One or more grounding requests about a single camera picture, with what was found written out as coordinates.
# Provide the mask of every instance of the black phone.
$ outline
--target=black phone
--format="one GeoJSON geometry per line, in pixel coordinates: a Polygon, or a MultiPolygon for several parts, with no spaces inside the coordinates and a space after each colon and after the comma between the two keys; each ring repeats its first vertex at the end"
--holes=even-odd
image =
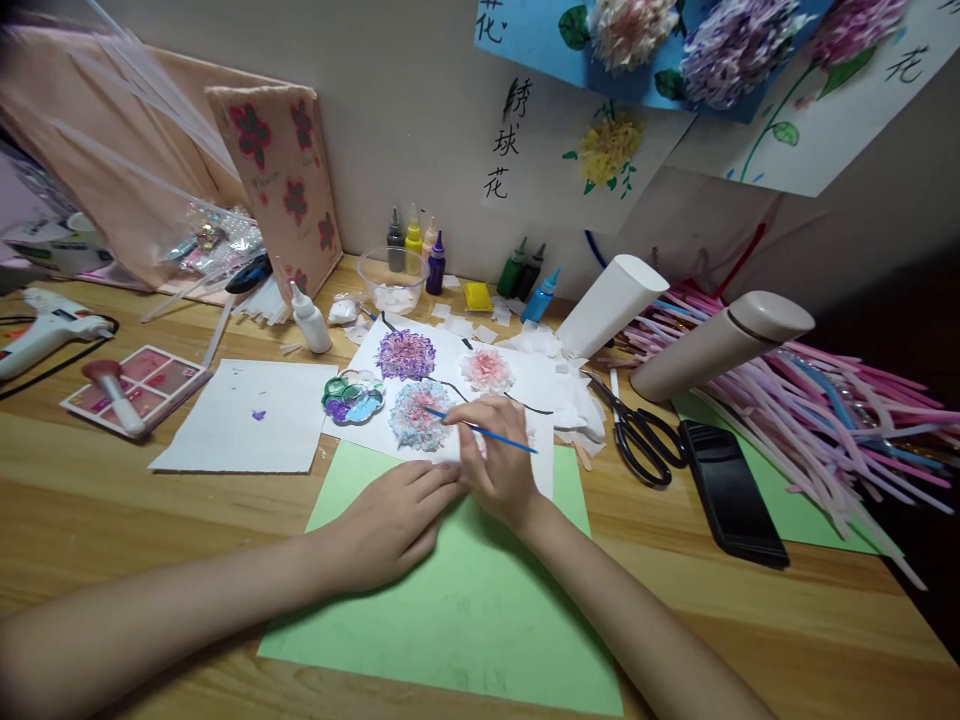
{"type": "Polygon", "coordinates": [[[736,436],[692,420],[680,423],[680,433],[717,545],[734,557],[779,570],[789,567],[790,556],[736,436]]]}

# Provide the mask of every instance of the green paper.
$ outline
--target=green paper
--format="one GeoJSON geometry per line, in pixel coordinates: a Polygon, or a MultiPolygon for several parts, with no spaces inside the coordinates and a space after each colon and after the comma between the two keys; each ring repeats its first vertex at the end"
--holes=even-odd
{"type": "MultiPolygon", "coordinates": [[[[399,460],[341,441],[307,530],[399,460]]],[[[554,502],[589,535],[576,454],[555,448],[554,502]]],[[[613,662],[540,562],[467,498],[399,583],[274,621],[265,657],[403,682],[623,715],[613,662]]]]}
{"type": "Polygon", "coordinates": [[[763,496],[763,502],[770,512],[777,532],[780,533],[781,540],[838,550],[852,550],[870,555],[885,554],[869,539],[869,534],[858,520],[850,521],[853,533],[849,540],[840,537],[826,513],[802,493],[787,492],[786,487],[793,484],[790,479],[767,460],[747,437],[732,428],[712,407],[696,395],[681,393],[674,397],[672,402],[681,419],[715,425],[737,436],[743,456],[757,481],[760,495],[763,496]]]}

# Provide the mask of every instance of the black scissors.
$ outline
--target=black scissors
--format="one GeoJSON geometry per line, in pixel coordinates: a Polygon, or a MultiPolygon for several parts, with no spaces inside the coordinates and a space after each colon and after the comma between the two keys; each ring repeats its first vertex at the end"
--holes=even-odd
{"type": "Polygon", "coordinates": [[[620,399],[620,387],[615,368],[610,370],[613,390],[604,385],[603,380],[593,373],[586,370],[582,372],[593,381],[593,384],[599,388],[600,394],[603,395],[603,399],[613,408],[613,433],[617,440],[617,450],[620,451],[620,455],[630,466],[630,469],[650,485],[655,487],[669,485],[670,481],[673,480],[673,473],[670,472],[667,463],[675,468],[682,468],[687,464],[686,450],[677,431],[653,413],[642,408],[631,410],[624,404],[620,399]],[[667,440],[676,448],[676,453],[664,444],[651,425],[666,435],[667,440]],[[640,448],[647,460],[653,464],[657,472],[656,475],[640,464],[640,461],[633,454],[633,449],[628,444],[629,441],[633,441],[633,444],[640,448]]]}

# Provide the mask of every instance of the wooden table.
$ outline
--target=wooden table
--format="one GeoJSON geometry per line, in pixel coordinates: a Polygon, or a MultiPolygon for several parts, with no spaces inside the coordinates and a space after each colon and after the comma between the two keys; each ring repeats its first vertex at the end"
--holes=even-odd
{"type": "MultiPolygon", "coordinates": [[[[358,289],[347,258],[319,297],[358,289]]],[[[121,360],[145,344],[200,362],[219,308],[183,302],[141,325],[159,296],[80,282],[41,282],[94,312],[120,320],[96,357],[121,360]]],[[[463,312],[462,292],[442,298],[463,312]]],[[[426,322],[424,294],[412,318],[426,322]]],[[[556,326],[570,304],[555,301],[556,326]]],[[[26,306],[0,300],[0,315],[26,306]]],[[[483,320],[501,336],[507,331],[483,320]]],[[[355,347],[342,330],[320,361],[345,366],[355,347]]],[[[231,322],[218,357],[284,358],[288,327],[231,322]]],[[[32,373],[76,351],[58,352],[32,373]]],[[[142,445],[113,436],[57,403],[85,381],[79,364],[0,404],[0,615],[90,583],[167,563],[225,553],[303,532],[337,440],[323,436],[309,475],[155,475],[147,465],[167,446],[193,402],[142,445]]],[[[623,383],[624,400],[653,408],[623,383]]],[[[610,445],[581,470],[593,537],[723,655],[782,718],[956,718],[960,670],[880,560],[787,543],[785,573],[725,555],[714,543],[688,471],[664,492],[642,486],[610,445]]],[[[570,717],[549,708],[303,667],[256,656],[262,628],[222,643],[120,704],[155,718],[570,717]]],[[[690,678],[691,687],[696,678],[690,678]]],[[[622,683],[626,717],[646,717],[622,683]]]]}

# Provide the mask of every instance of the beige thermos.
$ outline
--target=beige thermos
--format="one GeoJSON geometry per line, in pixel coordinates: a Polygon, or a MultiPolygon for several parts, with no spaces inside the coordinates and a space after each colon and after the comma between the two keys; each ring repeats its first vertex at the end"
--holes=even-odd
{"type": "Polygon", "coordinates": [[[647,360],[630,375],[630,384],[651,402],[669,400],[813,327],[813,317],[796,303],[754,290],[647,360]]]}

